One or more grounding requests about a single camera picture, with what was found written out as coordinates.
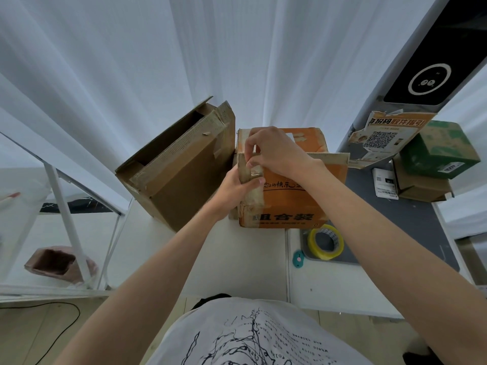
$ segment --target curtain fold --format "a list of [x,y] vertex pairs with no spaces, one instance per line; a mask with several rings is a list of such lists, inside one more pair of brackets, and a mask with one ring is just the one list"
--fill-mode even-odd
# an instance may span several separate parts
[[[114,169],[210,95],[237,127],[316,126],[334,151],[434,2],[3,0],[0,105],[125,198]],[[481,73],[438,119],[487,158]]]

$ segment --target yellow tape roll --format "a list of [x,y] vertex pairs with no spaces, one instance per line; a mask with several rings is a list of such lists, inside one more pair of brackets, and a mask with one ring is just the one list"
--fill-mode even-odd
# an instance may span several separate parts
[[[333,244],[335,245],[333,251],[325,251],[318,246],[316,243],[316,233],[325,233],[330,236]],[[313,255],[315,255],[317,258],[320,258],[321,260],[331,260],[343,252],[345,245],[343,242],[343,237],[337,228],[324,224],[321,226],[321,228],[312,229],[308,234],[308,247]]]

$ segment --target white circle logo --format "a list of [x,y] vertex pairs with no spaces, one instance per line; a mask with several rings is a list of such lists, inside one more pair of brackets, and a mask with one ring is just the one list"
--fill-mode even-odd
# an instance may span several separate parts
[[446,83],[450,78],[451,67],[448,64],[433,64],[416,73],[408,85],[411,95],[427,95]]

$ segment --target green cardboard box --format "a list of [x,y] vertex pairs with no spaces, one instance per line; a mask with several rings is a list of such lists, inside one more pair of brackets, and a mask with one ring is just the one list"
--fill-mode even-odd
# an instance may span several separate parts
[[457,123],[431,120],[400,152],[409,174],[453,179],[480,162]]

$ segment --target dark gray tabletop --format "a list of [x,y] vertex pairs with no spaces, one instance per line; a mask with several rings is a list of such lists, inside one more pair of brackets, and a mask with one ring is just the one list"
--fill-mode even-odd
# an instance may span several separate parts
[[[387,169],[389,166],[381,166],[381,168]],[[460,270],[431,203],[406,198],[393,200],[377,197],[374,190],[372,169],[349,169],[346,185],[387,219],[409,234],[411,238],[418,241],[456,271]],[[306,244],[308,232],[308,230],[301,230],[301,247],[306,257],[316,259]],[[345,249],[342,254],[331,261],[358,264],[354,254],[347,246],[347,241],[345,241]]]

